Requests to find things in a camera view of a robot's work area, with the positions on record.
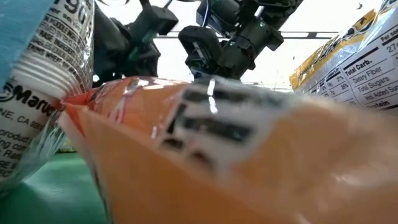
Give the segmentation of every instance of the green table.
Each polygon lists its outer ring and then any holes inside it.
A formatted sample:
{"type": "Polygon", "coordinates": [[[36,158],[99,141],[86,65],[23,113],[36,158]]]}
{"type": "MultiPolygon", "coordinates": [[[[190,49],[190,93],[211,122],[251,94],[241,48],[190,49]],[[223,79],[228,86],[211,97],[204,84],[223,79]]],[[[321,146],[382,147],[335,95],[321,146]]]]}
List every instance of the green table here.
{"type": "Polygon", "coordinates": [[[0,199],[1,224],[106,223],[89,170],[77,153],[56,154],[0,199]]]}

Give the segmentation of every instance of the stack of paper cups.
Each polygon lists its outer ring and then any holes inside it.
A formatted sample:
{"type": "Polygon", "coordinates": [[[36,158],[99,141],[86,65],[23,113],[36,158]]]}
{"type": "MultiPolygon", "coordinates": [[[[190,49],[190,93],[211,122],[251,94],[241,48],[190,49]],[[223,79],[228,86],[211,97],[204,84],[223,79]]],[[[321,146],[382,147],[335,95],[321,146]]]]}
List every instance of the stack of paper cups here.
{"type": "Polygon", "coordinates": [[[93,0],[55,0],[0,92],[0,188],[59,101],[91,87],[93,13],[93,0]]]}

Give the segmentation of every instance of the plastic packaging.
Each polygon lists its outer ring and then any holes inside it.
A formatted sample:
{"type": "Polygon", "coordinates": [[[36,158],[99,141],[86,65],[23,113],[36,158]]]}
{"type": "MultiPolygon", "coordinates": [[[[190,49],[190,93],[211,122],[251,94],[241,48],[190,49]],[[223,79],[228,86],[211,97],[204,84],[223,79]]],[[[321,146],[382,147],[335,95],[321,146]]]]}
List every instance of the plastic packaging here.
{"type": "Polygon", "coordinates": [[[311,55],[290,77],[296,93],[398,111],[398,1],[381,5],[311,55]]]}
{"type": "Polygon", "coordinates": [[[127,78],[59,124],[115,223],[396,223],[398,120],[221,78],[127,78]]]}
{"type": "MultiPolygon", "coordinates": [[[[93,76],[93,0],[56,0],[0,92],[0,191],[19,183],[22,160],[39,156],[46,124],[62,98],[87,91],[93,76]]],[[[63,141],[60,138],[49,141],[63,141]]]]}
{"type": "Polygon", "coordinates": [[[58,152],[76,152],[76,150],[70,140],[66,139],[58,152]]]}

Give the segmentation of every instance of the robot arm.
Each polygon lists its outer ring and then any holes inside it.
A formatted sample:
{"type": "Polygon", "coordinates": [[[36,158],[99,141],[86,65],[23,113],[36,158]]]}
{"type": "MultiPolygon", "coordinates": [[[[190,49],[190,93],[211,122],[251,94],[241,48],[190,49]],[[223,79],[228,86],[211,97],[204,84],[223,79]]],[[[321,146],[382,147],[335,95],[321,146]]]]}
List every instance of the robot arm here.
{"type": "Polygon", "coordinates": [[[265,47],[276,50],[283,43],[278,29],[302,1],[202,0],[197,23],[206,25],[208,18],[208,26],[229,41],[218,42],[205,26],[186,27],[178,35],[188,54],[185,63],[195,78],[219,75],[239,80],[256,67],[254,60],[265,47]]]}
{"type": "Polygon", "coordinates": [[[151,6],[148,0],[140,2],[142,12],[126,26],[105,16],[96,4],[94,71],[99,81],[93,87],[122,75],[157,76],[160,52],[153,38],[168,34],[178,19],[166,7],[151,6]]]}
{"type": "MultiPolygon", "coordinates": [[[[265,47],[276,50],[283,43],[278,29],[302,1],[201,0],[197,23],[202,26],[188,26],[178,35],[194,78],[219,75],[239,80],[256,67],[254,60],[265,47]],[[215,32],[229,40],[219,42],[215,32]]],[[[94,87],[122,75],[157,76],[160,52],[153,38],[168,34],[177,24],[167,9],[171,2],[157,7],[140,0],[142,12],[126,26],[106,17],[96,5],[94,68],[99,82],[94,87]]]]}

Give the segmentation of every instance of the paper cup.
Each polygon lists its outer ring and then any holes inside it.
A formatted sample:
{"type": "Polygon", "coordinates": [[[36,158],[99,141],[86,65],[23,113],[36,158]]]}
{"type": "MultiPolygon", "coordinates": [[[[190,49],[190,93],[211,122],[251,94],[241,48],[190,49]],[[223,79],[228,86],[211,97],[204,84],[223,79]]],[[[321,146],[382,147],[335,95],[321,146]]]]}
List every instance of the paper cup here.
{"type": "Polygon", "coordinates": [[[44,65],[44,61],[34,58],[34,55],[25,54],[17,62],[13,73],[20,76],[32,77],[38,82],[44,83],[44,86],[52,85],[63,91],[68,95],[79,95],[83,92],[79,89],[77,81],[71,75],[65,75],[57,66],[44,65]]]}
{"type": "Polygon", "coordinates": [[[18,83],[23,83],[25,87],[31,90],[45,93],[48,96],[52,96],[58,99],[58,101],[62,98],[65,98],[68,95],[68,90],[60,88],[57,85],[45,82],[42,79],[30,75],[25,75],[24,73],[20,73],[19,70],[17,69],[14,69],[11,72],[10,80],[14,80],[18,83]]]}
{"type": "Polygon", "coordinates": [[[10,79],[0,92],[0,182],[10,178],[59,99],[10,79]]]}

